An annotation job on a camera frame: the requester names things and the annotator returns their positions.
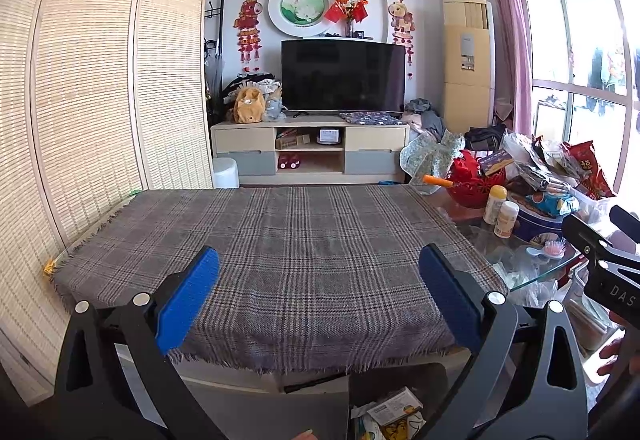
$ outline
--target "framed picture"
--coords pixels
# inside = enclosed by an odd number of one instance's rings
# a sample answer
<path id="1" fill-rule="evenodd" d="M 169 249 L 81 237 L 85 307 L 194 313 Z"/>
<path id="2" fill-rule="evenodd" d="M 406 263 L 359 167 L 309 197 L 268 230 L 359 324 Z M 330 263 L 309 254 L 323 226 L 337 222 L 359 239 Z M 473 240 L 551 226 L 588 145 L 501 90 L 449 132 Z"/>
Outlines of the framed picture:
<path id="1" fill-rule="evenodd" d="M 324 14 L 334 0 L 269 0 L 273 24 L 290 36 L 316 36 L 333 24 Z"/>

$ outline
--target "hand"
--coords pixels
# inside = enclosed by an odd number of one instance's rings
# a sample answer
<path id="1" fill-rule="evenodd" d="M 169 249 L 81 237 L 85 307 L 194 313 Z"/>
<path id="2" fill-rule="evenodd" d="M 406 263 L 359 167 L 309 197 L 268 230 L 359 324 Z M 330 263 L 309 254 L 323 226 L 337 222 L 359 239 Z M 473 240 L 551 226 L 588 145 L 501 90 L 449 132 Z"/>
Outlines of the hand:
<path id="1" fill-rule="evenodd" d="M 293 440 L 318 440 L 318 438 L 314 435 L 313 430 L 309 429 L 308 431 L 300 433 Z"/>
<path id="2" fill-rule="evenodd" d="M 619 315 L 614 314 L 613 312 L 609 312 L 609 318 L 613 321 L 622 325 L 623 327 L 628 327 L 628 323 L 626 323 Z M 613 356 L 617 356 L 620 351 L 620 344 L 622 344 L 624 338 L 616 339 L 611 344 L 608 344 L 600 351 L 600 359 L 610 359 Z M 608 375 L 613 370 L 613 366 L 617 362 L 618 358 L 610 360 L 604 366 L 599 367 L 598 375 Z M 640 354 L 634 356 L 629 361 L 629 372 L 631 375 L 640 375 Z"/>

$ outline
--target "television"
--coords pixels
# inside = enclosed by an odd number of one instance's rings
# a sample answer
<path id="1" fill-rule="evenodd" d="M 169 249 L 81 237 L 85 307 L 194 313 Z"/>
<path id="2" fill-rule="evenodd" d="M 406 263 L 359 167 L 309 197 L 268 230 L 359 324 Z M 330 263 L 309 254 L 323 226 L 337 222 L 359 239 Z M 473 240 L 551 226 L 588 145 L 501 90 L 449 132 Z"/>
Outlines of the television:
<path id="1" fill-rule="evenodd" d="M 282 42 L 282 103 L 289 110 L 398 112 L 404 46 L 345 38 Z"/>

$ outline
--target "window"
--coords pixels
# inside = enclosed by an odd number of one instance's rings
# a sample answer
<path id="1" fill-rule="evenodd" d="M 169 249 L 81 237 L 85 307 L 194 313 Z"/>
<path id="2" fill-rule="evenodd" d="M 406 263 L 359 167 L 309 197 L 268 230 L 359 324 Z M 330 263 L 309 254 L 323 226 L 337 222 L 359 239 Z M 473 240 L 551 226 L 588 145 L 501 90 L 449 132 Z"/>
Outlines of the window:
<path id="1" fill-rule="evenodd" d="M 536 135 L 593 141 L 620 202 L 640 214 L 640 0 L 522 0 Z"/>

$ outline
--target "metal bolt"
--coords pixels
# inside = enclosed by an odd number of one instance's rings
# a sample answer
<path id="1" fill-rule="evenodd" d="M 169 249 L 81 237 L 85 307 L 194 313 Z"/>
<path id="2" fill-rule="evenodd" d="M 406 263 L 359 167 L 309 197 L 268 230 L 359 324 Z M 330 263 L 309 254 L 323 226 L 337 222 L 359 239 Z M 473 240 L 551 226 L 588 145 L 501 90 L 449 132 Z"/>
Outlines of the metal bolt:
<path id="1" fill-rule="evenodd" d="M 504 302 L 507 301 L 500 292 L 490 292 L 487 298 L 494 305 L 503 305 Z"/>
<path id="2" fill-rule="evenodd" d="M 145 306 L 149 301 L 151 301 L 151 296 L 146 292 L 140 292 L 133 296 L 133 304 L 135 306 Z"/>
<path id="3" fill-rule="evenodd" d="M 562 306 L 562 303 L 560 303 L 559 301 L 556 301 L 555 299 L 552 299 L 551 301 L 549 301 L 549 310 L 551 312 L 555 312 L 556 314 L 561 314 L 563 309 L 564 307 Z"/>
<path id="4" fill-rule="evenodd" d="M 88 301 L 79 301 L 78 304 L 76 305 L 76 312 L 78 312 L 79 314 L 83 314 L 87 310 L 89 310 Z"/>

